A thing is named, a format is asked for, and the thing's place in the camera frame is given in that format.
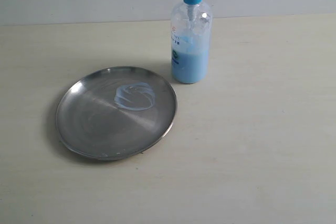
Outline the pale blue soap blob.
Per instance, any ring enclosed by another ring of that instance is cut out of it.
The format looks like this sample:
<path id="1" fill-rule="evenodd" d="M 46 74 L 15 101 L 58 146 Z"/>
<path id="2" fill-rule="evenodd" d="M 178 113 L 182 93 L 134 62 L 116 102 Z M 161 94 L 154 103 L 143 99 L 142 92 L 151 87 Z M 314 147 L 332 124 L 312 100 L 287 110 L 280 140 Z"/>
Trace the pale blue soap blob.
<path id="1" fill-rule="evenodd" d="M 114 102 L 122 109 L 143 111 L 155 105 L 154 90 L 145 82 L 124 84 L 116 88 L 115 92 Z"/>

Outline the blue pump soap bottle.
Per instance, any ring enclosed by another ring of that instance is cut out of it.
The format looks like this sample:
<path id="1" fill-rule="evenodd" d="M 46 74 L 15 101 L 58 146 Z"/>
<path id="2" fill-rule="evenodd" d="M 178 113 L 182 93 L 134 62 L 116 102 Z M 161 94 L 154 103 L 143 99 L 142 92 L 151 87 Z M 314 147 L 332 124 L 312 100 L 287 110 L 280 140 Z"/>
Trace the blue pump soap bottle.
<path id="1" fill-rule="evenodd" d="M 192 84 L 207 73 L 213 14 L 203 0 L 183 0 L 171 14 L 171 64 L 174 79 Z"/>

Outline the round steel plate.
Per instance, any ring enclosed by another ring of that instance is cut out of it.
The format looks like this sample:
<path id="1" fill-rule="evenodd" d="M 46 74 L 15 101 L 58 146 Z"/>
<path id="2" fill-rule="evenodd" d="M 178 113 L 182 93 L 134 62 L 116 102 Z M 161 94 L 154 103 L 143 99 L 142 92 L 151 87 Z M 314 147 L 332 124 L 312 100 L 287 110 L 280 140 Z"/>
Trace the round steel plate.
<path id="1" fill-rule="evenodd" d="M 119 108 L 115 90 L 145 82 L 155 93 L 155 105 L 143 111 Z M 55 128 L 73 153 L 98 161 L 117 161 L 142 153 L 167 135 L 177 112 L 171 84 L 148 69 L 118 66 L 98 70 L 75 82 L 60 99 Z"/>

